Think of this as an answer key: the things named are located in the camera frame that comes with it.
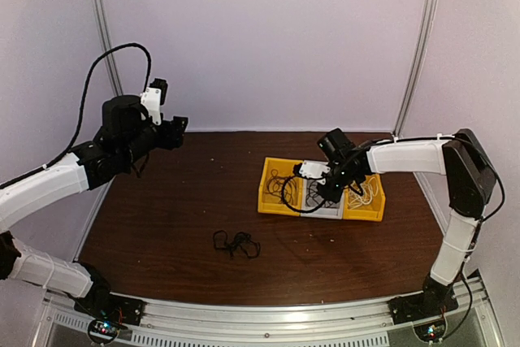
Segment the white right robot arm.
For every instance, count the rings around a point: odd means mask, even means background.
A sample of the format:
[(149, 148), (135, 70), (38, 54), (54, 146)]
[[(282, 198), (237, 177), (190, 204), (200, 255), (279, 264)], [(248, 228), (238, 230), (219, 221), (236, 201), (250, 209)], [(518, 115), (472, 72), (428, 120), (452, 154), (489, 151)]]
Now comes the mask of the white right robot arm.
[(369, 140), (355, 145), (335, 128), (318, 141), (327, 160), (315, 163), (309, 176), (318, 193), (338, 202), (344, 189), (367, 176), (422, 173), (444, 178), (448, 191), (448, 226), (417, 297), (417, 309), (431, 316), (443, 307), (465, 261), (475, 250), (488, 220), (485, 210), (499, 184), (496, 169), (476, 135), (468, 128), (454, 134)]

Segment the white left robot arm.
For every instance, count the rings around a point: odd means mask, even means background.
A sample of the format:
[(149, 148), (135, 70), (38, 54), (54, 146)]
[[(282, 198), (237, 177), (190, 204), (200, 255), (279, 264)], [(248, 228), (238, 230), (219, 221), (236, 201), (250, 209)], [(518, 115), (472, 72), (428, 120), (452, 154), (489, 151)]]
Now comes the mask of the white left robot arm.
[(22, 219), (61, 199), (94, 190), (117, 175), (141, 174), (137, 161), (148, 161), (155, 149), (182, 146), (188, 119), (166, 120), (160, 89), (123, 95), (104, 102), (102, 126), (94, 139), (70, 148), (57, 162), (39, 167), (22, 180), (1, 187), (1, 277), (84, 299), (100, 318), (117, 309), (106, 281), (90, 267), (68, 262), (15, 239), (11, 228)]

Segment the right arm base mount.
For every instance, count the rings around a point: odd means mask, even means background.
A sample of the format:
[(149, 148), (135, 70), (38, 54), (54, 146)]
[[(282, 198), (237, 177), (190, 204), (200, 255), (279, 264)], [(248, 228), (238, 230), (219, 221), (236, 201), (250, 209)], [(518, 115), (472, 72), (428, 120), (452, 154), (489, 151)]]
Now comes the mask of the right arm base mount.
[(398, 296), (388, 302), (393, 324), (411, 323), (415, 336), (427, 343), (441, 341), (447, 332), (446, 314), (458, 307), (457, 299), (452, 296), (438, 303), (426, 293)]

